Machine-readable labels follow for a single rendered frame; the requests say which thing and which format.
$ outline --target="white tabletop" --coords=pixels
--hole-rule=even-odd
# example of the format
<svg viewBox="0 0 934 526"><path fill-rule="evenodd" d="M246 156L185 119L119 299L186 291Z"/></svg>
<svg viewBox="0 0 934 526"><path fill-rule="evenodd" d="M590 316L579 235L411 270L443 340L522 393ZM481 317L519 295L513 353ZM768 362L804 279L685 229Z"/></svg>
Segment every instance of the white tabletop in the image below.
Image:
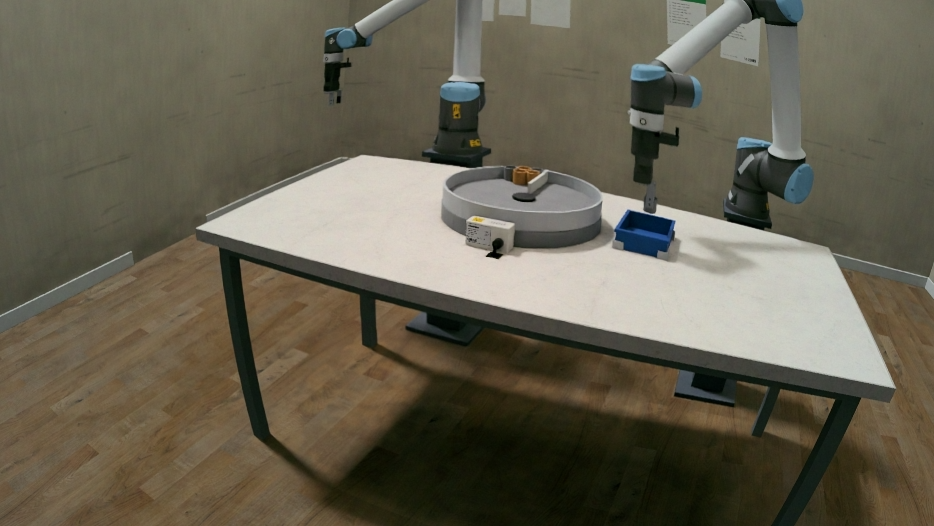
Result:
<svg viewBox="0 0 934 526"><path fill-rule="evenodd" d="M889 401L895 386L830 251L664 206L670 261L613 249L642 202L604 194L602 233L499 260L441 221L461 168L362 156L198 228L201 241L436 308L727 374Z"/></svg>

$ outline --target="concrete wall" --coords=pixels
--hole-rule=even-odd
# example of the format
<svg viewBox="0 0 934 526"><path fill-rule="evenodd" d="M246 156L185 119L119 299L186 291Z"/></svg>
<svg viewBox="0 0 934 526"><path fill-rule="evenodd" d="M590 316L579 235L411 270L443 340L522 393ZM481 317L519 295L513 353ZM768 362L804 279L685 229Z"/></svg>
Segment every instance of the concrete wall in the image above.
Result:
<svg viewBox="0 0 934 526"><path fill-rule="evenodd" d="M354 22L383 0L351 0ZM708 13L721 2L712 0ZM807 202L772 198L774 231L834 252L925 274L934 260L934 3L806 0L800 26L803 136L817 180ZM348 153L420 158L437 127L438 87L451 73L453 1L434 1L353 50L344 111ZM605 192L640 198L629 154L629 70L667 47L665 2L573 0L571 28L529 18L484 23L487 164L566 171ZM671 109L681 146L656 163L662 204L722 217L736 140L771 138L766 35L762 64L721 59L691 74L704 86L695 110Z"/></svg>
<svg viewBox="0 0 934 526"><path fill-rule="evenodd" d="M0 3L0 313L339 155L348 0Z"/></svg>

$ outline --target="black metal table frame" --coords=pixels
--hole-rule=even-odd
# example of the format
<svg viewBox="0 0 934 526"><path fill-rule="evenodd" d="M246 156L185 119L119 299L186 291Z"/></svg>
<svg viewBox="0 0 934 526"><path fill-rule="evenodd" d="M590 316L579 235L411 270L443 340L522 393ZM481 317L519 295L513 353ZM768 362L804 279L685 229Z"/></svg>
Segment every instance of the black metal table frame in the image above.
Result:
<svg viewBox="0 0 934 526"><path fill-rule="evenodd" d="M237 254L224 248L220 249L220 260L221 275L224 281L224 297L227 304L227 319L230 323L230 336L233 340L234 355L236 356L237 360L237 371L240 374L240 385L243 388L243 399L246 402L247 413L250 416L250 425L253 428L253 435L255 435L256 438L264 441L271 435L269 432L269 423L266 420L266 410L263 407L263 398L262 394L260 393L259 379L256 376L256 364L253 360L253 345L250 341L250 330L247 324L246 304L244 302L243 296L243 278L240 274L241 260L249 261L251 263L278 270L286 274L291 274L293 276L358 294L360 296L360 325L363 345L369 348L376 346L376 300L379 300L411 309L420 310L430 314L443 315L446 318L454 320L475 323L484 327L489 327L494 330L515 334L518 336L524 336L527 338L554 343L557 345L563 345L584 351L606 354L608 356L645 362L663 367L670 367L673 369L682 369L696 373L723 376L722 371L716 371L703 367L695 367L668 360L639 356L614 349L607 349L586 343L565 340L562 338L542 335L522 329L516 329L514 327L507 327L496 323L490 323L484 320L477 320L449 312L439 311L431 307L426 307L425 305L417 305L409 301L400 300L381 294L374 294L370 291L362 290L344 283L338 283L329 279L324 279L318 276L313 276L304 272L282 267L274 263L261 261L243 254ZM765 397L762 400L762 405L759 407L759 414L756 416L756 421L752 427L752 434L753 436L757 437L762 436L762 433L765 431L765 426L768 423L769 416L772 413L772 409L775 407L775 401L778 399L778 393L782 389L832 398L834 400L833 408L830 410L830 414L827 416L827 420L824 422L824 426L821 429L820 435L817 437L817 442L814 444L814 448L811 450L811 454L808 456L807 461L805 461L804 467L801 469L801 473L798 475L798 479L795 481L794 486L791 488L791 493L789 493L788 497L785 499L785 503L782 505L781 510L778 512L778 516L772 522L773 526L790 526L795 524L798 521L798 518L801 516L801 513L804 511L805 506L807 506L808 501L811 500L811 496L813 495L814 490L817 488L817 485L820 483L821 478L824 476L824 472L826 472L827 468L830 466L830 461L833 459L833 456L837 451L837 447L843 440L843 436L846 434L846 430L850 425L850 421L852 420L853 415L856 413L856 408L859 405L860 398L790 384L766 382L764 380L743 375L730 375L730 377L742 382L764 385L767 388Z"/></svg>

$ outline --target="blue joint cap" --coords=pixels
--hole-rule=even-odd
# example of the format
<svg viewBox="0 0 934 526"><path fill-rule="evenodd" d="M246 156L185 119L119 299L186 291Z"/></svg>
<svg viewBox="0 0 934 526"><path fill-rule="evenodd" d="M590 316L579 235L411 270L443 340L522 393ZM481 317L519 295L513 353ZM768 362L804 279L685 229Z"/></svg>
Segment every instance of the blue joint cap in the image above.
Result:
<svg viewBox="0 0 934 526"><path fill-rule="evenodd" d="M791 204L801 204L811 195L814 186L814 170L810 164L802 164L795 170L785 185L785 201Z"/></svg>
<svg viewBox="0 0 934 526"><path fill-rule="evenodd" d="M347 49L357 45L357 32L352 27L342 30L337 34L337 45Z"/></svg>
<svg viewBox="0 0 934 526"><path fill-rule="evenodd" d="M668 72L661 66L636 64L632 67L632 74L629 78L636 82L651 82L663 78L666 73Z"/></svg>
<svg viewBox="0 0 934 526"><path fill-rule="evenodd" d="M441 86L441 98L449 102L470 102L480 98L480 86L469 82L448 82Z"/></svg>
<svg viewBox="0 0 934 526"><path fill-rule="evenodd" d="M692 108L700 106L701 99L704 98L704 90L700 87L700 81L696 77L691 77L691 81L694 82L694 103L691 104Z"/></svg>
<svg viewBox="0 0 934 526"><path fill-rule="evenodd" d="M801 0L777 0L775 3L789 22L797 24L804 18L804 4Z"/></svg>
<svg viewBox="0 0 934 526"><path fill-rule="evenodd" d="M772 143L759 139L750 139L749 137L740 137L739 141L736 142L737 150L745 150L746 148L768 148L769 146L772 146Z"/></svg>

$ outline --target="wooden floor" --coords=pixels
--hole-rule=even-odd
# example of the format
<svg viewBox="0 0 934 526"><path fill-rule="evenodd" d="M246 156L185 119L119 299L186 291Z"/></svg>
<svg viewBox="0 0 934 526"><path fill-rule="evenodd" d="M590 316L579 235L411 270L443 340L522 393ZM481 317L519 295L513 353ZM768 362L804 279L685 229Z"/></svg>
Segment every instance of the wooden floor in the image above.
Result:
<svg viewBox="0 0 934 526"><path fill-rule="evenodd" d="M845 271L898 386L863 402L800 524L934 524L934 300ZM0 524L770 524L828 400L671 396L676 371L484 331L244 264L274 439L193 238L0 334Z"/></svg>

